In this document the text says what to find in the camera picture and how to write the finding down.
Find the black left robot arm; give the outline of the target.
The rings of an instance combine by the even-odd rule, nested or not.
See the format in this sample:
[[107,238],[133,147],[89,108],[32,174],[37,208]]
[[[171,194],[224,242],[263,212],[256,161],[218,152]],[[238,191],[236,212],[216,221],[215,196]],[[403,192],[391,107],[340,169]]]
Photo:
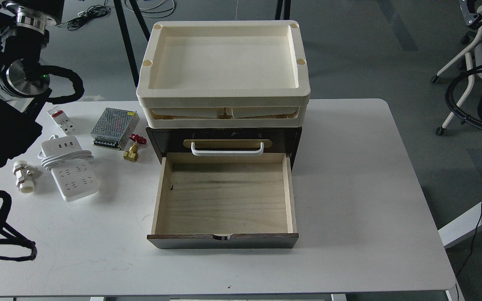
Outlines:
[[[42,133],[36,122],[46,103],[65,104],[84,95],[83,81],[64,67],[40,64],[41,50],[49,42],[47,26],[59,25],[63,0],[2,0],[0,3],[0,168],[27,151]],[[35,242],[7,224],[10,194],[0,190],[0,245],[30,250],[22,257],[34,260]]]

